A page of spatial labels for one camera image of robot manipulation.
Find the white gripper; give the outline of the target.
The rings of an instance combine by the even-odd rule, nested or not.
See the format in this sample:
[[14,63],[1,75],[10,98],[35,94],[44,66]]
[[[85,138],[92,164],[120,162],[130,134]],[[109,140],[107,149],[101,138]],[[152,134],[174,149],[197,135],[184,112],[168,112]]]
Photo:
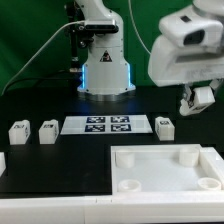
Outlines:
[[208,53],[198,46],[180,48],[160,35],[152,47],[148,74],[159,87],[186,84],[181,109],[190,109],[194,94],[188,84],[223,79],[224,53]]

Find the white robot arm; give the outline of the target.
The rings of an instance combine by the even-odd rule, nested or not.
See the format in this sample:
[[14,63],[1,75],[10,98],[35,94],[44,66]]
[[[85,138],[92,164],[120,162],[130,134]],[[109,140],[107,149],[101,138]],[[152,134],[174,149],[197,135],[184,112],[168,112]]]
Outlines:
[[[193,3],[159,22],[161,35],[149,59],[150,79],[159,87],[222,79],[224,21],[219,3]],[[74,0],[66,7],[79,47],[88,50],[78,91],[99,100],[135,90],[123,53],[123,19],[102,0]]]

